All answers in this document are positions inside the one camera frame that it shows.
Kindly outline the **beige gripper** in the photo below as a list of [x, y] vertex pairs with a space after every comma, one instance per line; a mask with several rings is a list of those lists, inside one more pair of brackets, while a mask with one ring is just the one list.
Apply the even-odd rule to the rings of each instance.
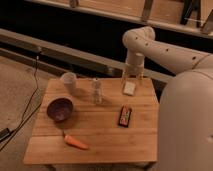
[[124, 86], [129, 76], [136, 77], [136, 87], [143, 83], [145, 56], [141, 53], [128, 51], [125, 60], [125, 70], [122, 72], [121, 85]]

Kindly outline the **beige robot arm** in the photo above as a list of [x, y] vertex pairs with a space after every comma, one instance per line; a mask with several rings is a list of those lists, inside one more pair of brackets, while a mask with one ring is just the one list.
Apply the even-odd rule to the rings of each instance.
[[123, 76], [149, 58], [174, 74], [159, 103], [157, 171], [213, 171], [213, 54], [159, 42], [150, 26], [123, 34]]

